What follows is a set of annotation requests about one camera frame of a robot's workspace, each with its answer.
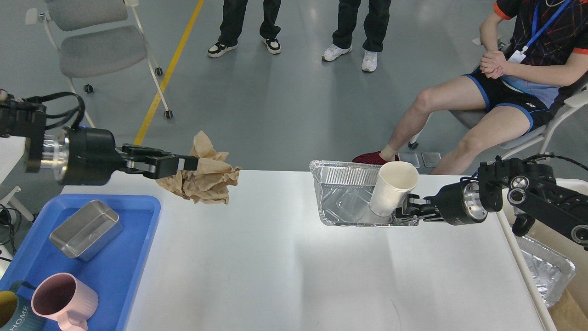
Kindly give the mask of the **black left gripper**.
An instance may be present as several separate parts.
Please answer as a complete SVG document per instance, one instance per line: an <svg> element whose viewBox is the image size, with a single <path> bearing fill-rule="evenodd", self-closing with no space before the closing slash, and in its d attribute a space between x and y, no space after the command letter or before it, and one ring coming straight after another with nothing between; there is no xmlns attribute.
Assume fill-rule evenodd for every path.
<svg viewBox="0 0 588 331"><path fill-rule="evenodd" d="M57 136L44 136L44 168L51 168L63 186L103 186L123 167L128 174L161 179L181 170L195 171L199 162L197 157L140 145L124 144L120 151L129 160L123 160L109 130L66 127Z"/></svg>

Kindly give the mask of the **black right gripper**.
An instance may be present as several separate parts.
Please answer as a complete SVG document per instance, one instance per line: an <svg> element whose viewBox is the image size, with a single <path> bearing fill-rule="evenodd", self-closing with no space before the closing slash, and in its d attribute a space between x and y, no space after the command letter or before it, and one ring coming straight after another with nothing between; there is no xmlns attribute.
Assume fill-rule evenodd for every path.
<svg viewBox="0 0 588 331"><path fill-rule="evenodd" d="M478 182L459 182L442 187L435 196L408 195L408 206L432 205L436 208L396 209L399 224L423 222L466 225L482 223L488 212L481 203Z"/></svg>

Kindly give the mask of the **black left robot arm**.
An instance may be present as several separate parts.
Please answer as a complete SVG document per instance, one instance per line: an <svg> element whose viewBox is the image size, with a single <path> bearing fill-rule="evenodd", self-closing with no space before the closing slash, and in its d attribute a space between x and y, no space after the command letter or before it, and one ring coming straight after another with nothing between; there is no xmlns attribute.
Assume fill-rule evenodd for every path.
<svg viewBox="0 0 588 331"><path fill-rule="evenodd" d="M73 92L17 98L1 91L1 136L25 138L27 172L53 170L63 186L103 186L115 171L150 179L195 171L195 156L125 144L109 130L82 126L83 99Z"/></svg>

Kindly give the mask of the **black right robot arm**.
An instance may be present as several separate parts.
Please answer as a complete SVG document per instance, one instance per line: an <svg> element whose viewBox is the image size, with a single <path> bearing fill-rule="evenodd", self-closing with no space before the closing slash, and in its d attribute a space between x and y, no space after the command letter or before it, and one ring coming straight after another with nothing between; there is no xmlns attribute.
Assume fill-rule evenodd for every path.
<svg viewBox="0 0 588 331"><path fill-rule="evenodd" d="M436 195L409 194L392 216L399 221L482 223L490 212L502 210L502 194L507 190L506 201L516 216L514 235L526 235L540 221L586 249L588 197L557 184L553 168L541 163L551 157L537 154L504 160L498 156L492 163L481 163L472 176L443 186Z"/></svg>

